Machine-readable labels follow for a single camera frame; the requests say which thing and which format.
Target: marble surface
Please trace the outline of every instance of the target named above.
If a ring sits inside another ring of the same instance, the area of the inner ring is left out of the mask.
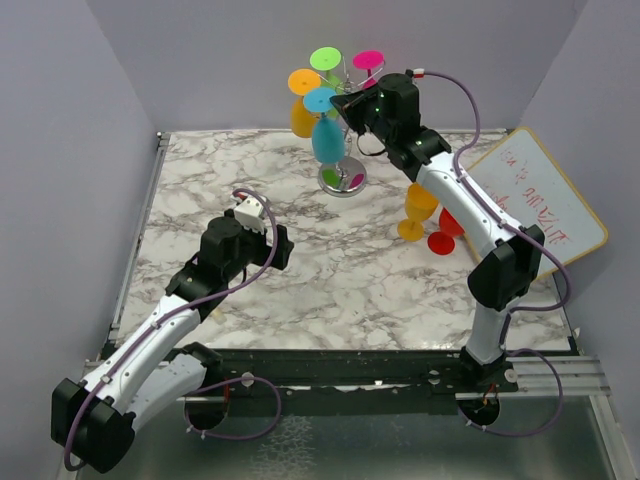
[[[453,148],[470,138],[445,135]],[[463,156],[469,166],[502,134],[485,134]],[[362,148],[374,151],[375,139]],[[359,154],[354,149],[353,156]],[[386,157],[366,158],[369,185],[349,199],[322,192],[310,140],[290,132],[176,133],[161,173],[118,332],[119,342],[151,313],[170,277],[195,253],[208,221],[229,208],[235,187],[272,202],[296,243],[284,272],[269,269],[228,297],[183,343],[210,347],[454,349],[464,346],[474,300],[466,278],[476,262],[466,242],[438,256],[425,239],[396,232],[405,218],[408,180]],[[425,223],[437,230],[437,214]],[[257,267],[250,267],[249,274]],[[537,282],[528,304],[554,303],[551,282]],[[510,349],[566,349],[561,314],[515,316]]]

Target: gray wall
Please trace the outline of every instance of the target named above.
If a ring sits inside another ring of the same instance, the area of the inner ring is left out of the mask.
[[[50,395],[111,320],[155,129],[82,0],[0,15],[0,478],[51,479]]]
[[[609,243],[572,264],[567,311],[602,359],[640,466],[640,2],[590,0],[522,123],[607,225]]]
[[[464,79],[484,127],[518,124],[586,0],[88,0],[150,118],[162,130],[282,127],[293,70],[334,45],[380,49],[388,71]],[[442,80],[422,83],[425,122],[471,128]]]

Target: round metal base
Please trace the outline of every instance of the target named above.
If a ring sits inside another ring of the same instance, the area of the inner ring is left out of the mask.
[[[367,171],[360,160],[344,157],[337,164],[322,165],[318,172],[320,188],[334,197],[352,197],[367,184]]]

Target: whiteboard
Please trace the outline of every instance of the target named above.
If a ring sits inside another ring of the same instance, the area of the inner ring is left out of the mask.
[[[607,229],[528,128],[515,130],[469,174],[525,227],[537,224],[545,247],[565,265],[607,241]],[[543,256],[538,277],[555,270]]]

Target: black cable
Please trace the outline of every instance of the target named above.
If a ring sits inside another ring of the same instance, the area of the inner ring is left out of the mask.
[[[387,153],[387,149],[384,148],[382,150],[380,150],[379,152],[376,153],[365,153],[362,151],[362,149],[360,148],[360,137],[362,137],[362,135],[358,135],[358,137],[356,138],[356,147],[358,147],[358,151],[364,155],[365,157],[377,157],[382,155],[383,153]]]

